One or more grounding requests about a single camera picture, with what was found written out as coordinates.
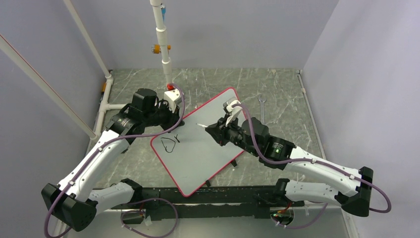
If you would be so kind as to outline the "red framed whiteboard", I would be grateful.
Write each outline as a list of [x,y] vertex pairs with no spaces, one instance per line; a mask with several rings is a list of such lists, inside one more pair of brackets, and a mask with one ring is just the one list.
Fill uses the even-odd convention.
[[243,150],[228,143],[218,145],[205,129],[224,117],[223,104],[236,97],[233,87],[226,88],[203,105],[188,113],[184,125],[170,133],[155,136],[150,146],[181,194],[188,197],[239,157]]

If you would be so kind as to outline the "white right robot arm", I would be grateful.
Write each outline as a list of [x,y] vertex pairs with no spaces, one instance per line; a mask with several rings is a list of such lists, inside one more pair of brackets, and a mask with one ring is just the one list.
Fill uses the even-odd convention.
[[270,135],[269,128],[255,117],[242,125],[236,119],[226,124],[225,119],[220,118],[206,126],[205,131],[218,145],[232,143],[258,157],[266,167],[318,180],[310,184],[279,179],[273,192],[273,200],[279,206],[307,200],[332,203],[358,217],[367,217],[371,211],[371,187],[361,182],[362,179],[372,182],[373,170],[369,167],[353,169],[324,160],[290,141]]

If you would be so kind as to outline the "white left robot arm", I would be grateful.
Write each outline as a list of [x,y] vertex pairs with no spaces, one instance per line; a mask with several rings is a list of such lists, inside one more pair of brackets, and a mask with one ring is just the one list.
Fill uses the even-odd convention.
[[146,128],[159,126],[163,133],[170,132],[183,125],[184,113],[185,98],[178,86],[169,84],[162,99],[152,89],[138,89],[132,101],[110,119],[80,164],[57,184],[48,183],[42,189],[48,216],[58,218],[69,230],[79,232],[109,208],[121,204],[138,207],[144,195],[137,182],[126,178],[100,190],[95,190],[95,185],[107,167],[127,151],[136,138],[146,137]]

